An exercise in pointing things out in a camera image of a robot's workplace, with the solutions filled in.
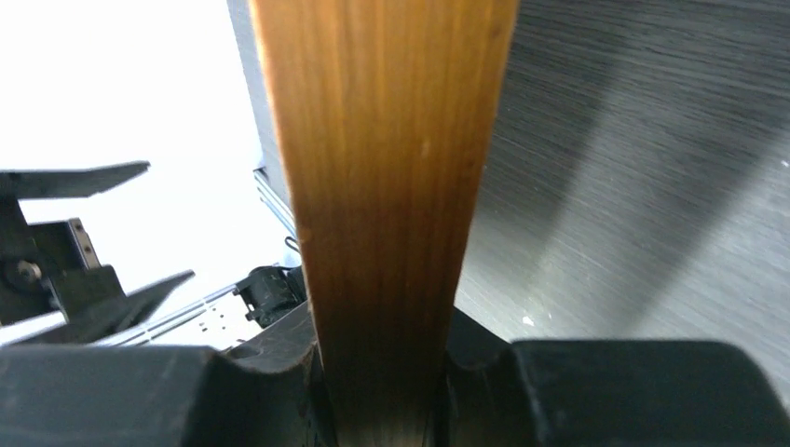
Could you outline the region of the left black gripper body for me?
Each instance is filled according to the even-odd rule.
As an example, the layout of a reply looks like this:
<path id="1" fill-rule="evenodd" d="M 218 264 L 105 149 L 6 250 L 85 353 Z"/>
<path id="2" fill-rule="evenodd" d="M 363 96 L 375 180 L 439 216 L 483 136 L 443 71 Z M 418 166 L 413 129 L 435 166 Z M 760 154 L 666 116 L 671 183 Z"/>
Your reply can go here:
<path id="1" fill-rule="evenodd" d="M 115 269 L 100 263 L 78 218 L 28 223 L 19 201 L 1 198 L 1 324 L 59 311 L 70 320 L 122 297 Z"/>

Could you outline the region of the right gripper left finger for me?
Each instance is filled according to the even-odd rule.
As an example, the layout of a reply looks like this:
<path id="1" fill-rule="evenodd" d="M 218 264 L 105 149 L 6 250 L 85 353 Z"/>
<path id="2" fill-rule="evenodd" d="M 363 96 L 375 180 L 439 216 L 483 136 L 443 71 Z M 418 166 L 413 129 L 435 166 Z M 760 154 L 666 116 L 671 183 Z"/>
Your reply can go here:
<path id="1" fill-rule="evenodd" d="M 5 446 L 332 446 L 300 305 L 228 353 L 27 345 L 1 352 Z"/>

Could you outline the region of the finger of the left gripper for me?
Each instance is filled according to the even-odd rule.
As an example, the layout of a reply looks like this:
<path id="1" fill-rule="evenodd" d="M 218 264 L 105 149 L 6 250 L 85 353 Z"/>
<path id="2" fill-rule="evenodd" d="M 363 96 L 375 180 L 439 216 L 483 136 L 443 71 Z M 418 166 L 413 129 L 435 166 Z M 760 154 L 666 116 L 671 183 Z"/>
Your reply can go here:
<path id="1" fill-rule="evenodd" d="M 66 324 L 24 340 L 26 345 L 84 345 L 123 332 L 148 319 L 170 294 L 195 276 L 186 270 L 141 288 L 129 296 L 106 300 Z"/>
<path id="2" fill-rule="evenodd" d="M 90 169 L 2 171 L 1 197 L 19 200 L 85 198 L 139 177 L 149 168 L 149 162 L 135 161 Z"/>

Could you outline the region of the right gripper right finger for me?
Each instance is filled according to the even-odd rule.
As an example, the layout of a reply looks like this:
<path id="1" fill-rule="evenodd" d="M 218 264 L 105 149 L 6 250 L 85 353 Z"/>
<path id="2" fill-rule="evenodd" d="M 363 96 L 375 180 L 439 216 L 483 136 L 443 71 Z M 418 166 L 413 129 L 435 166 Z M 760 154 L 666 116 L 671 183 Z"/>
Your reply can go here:
<path id="1" fill-rule="evenodd" d="M 509 343 L 452 317 L 435 446 L 785 446 L 763 370 L 709 340 Z"/>

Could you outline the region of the wooden picture frame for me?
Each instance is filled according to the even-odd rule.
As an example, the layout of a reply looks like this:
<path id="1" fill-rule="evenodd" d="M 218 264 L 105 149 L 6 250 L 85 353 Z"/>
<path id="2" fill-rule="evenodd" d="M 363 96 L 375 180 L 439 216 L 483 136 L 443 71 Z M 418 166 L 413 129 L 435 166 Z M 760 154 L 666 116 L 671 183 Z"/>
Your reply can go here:
<path id="1" fill-rule="evenodd" d="M 519 5 L 253 1 L 341 446 L 419 446 Z"/>

